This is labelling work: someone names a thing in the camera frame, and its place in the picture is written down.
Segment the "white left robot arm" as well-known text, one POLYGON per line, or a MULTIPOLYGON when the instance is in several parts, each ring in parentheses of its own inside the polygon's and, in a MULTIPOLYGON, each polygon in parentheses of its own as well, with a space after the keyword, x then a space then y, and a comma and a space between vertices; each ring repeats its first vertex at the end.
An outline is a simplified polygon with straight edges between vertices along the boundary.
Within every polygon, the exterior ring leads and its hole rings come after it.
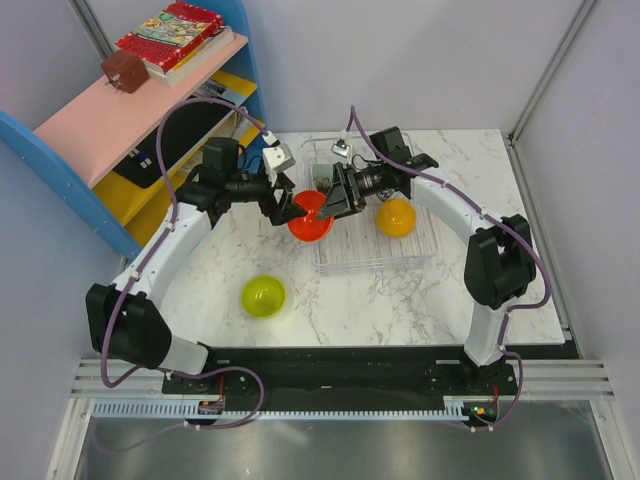
POLYGON ((198 393, 218 385, 220 371, 207 361, 208 348, 173 334, 160 312, 170 284, 233 204, 257 204, 274 226, 307 213, 295 202, 295 185, 285 173, 295 164, 287 145, 275 142, 264 148, 263 165, 254 174, 239 169, 239 153, 231 138, 209 139, 201 164, 177 189, 177 203, 168 208, 149 243, 110 284, 89 289, 89 330, 101 361, 114 358, 140 368, 182 372, 198 393))

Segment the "red patterned ceramic bowl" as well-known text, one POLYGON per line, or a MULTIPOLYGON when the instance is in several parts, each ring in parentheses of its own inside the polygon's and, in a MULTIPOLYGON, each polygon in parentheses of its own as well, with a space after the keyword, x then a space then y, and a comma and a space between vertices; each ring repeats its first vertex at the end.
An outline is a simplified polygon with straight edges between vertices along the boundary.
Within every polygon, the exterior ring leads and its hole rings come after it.
POLYGON ((394 196, 394 194, 395 194, 394 190, 386 189, 386 190, 378 192, 376 194, 376 196, 381 202, 386 202, 389 199, 391 199, 394 196))

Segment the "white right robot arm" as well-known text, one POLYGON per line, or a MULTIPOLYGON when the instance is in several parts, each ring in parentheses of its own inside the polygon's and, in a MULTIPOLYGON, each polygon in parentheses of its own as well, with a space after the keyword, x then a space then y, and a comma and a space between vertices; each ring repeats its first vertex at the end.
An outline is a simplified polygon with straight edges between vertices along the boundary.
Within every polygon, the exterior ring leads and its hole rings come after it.
POLYGON ((531 231, 521 215, 495 218, 445 178, 439 163, 414 153, 401 131, 391 127, 364 139, 375 156, 353 164, 351 143, 340 138, 331 147, 338 160, 330 167, 319 215, 346 218, 364 211, 368 198, 383 191, 401 193, 426 207, 464 243, 464 285, 474 301, 464 343, 469 362, 458 368, 467 392, 483 392, 494 381, 492 364, 503 356, 505 318, 536 278, 531 231))

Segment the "yellow-orange plastic bowl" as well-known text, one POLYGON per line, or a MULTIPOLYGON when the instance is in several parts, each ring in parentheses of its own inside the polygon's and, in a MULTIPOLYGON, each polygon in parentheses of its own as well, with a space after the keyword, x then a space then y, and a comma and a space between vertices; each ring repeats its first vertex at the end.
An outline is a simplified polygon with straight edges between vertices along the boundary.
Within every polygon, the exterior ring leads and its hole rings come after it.
POLYGON ((376 226, 379 231, 393 238, 409 235, 416 225, 416 211, 405 199, 392 198, 377 210, 376 226))

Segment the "green celadon ceramic bowl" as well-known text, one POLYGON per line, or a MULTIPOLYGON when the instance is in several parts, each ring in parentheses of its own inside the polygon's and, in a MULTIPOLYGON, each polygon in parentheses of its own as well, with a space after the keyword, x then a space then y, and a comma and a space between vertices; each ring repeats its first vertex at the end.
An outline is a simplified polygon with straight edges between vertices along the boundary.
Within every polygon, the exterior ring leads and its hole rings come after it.
POLYGON ((316 164, 311 168, 313 187, 327 196, 332 189, 333 167, 331 164, 316 164))

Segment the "red-orange plastic bowl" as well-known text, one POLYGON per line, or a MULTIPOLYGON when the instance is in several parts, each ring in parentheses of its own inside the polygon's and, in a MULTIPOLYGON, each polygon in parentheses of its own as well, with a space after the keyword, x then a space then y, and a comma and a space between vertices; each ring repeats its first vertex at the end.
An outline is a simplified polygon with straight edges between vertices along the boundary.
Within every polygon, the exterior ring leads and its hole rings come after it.
POLYGON ((305 216, 287 223, 290 233, 296 239, 311 243, 321 240, 329 233, 334 219, 318 217, 325 200, 326 196, 317 190, 305 190, 295 195, 294 201, 307 210, 305 216))

